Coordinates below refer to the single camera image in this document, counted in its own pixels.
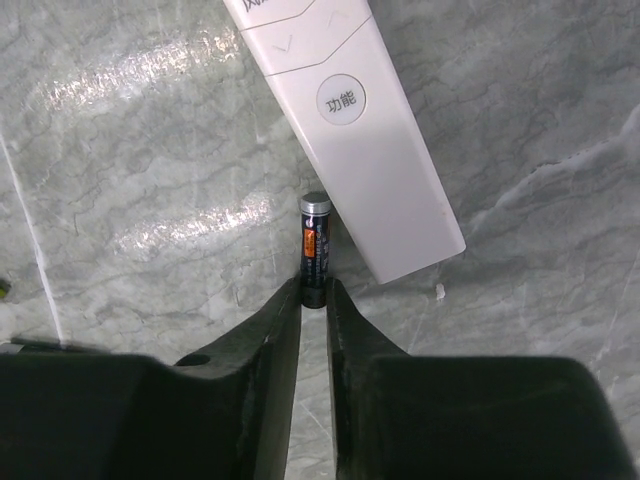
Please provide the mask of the dark battery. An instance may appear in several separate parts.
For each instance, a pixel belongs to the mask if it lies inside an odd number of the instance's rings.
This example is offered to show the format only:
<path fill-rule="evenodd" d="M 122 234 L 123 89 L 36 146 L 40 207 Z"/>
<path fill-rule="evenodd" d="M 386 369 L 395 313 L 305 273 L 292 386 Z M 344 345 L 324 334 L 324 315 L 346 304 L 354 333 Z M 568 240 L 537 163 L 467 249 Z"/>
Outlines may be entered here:
<path fill-rule="evenodd" d="M 321 309 L 326 305 L 331 211 L 332 203 L 325 191 L 309 192 L 300 201 L 300 281 L 302 304 L 309 309 Z"/>

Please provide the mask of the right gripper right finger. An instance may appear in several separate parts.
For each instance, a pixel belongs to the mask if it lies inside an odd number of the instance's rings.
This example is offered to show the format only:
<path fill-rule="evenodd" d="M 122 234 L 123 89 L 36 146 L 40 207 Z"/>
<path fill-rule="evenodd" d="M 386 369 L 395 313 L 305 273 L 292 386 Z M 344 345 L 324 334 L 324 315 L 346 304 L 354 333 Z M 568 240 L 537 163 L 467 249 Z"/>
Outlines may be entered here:
<path fill-rule="evenodd" d="M 552 356 L 412 356 L 327 283 L 340 479 L 634 479 L 595 377 Z"/>

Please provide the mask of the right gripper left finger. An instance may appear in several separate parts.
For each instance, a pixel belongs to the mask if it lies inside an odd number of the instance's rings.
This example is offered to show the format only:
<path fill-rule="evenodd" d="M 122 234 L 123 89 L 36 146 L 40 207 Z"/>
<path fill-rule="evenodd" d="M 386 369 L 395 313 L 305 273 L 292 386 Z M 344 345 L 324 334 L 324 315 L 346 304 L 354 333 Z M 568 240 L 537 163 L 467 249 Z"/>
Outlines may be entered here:
<path fill-rule="evenodd" d="M 281 479 L 301 330 L 287 280 L 174 365 L 55 344 L 1 347 L 5 479 Z"/>

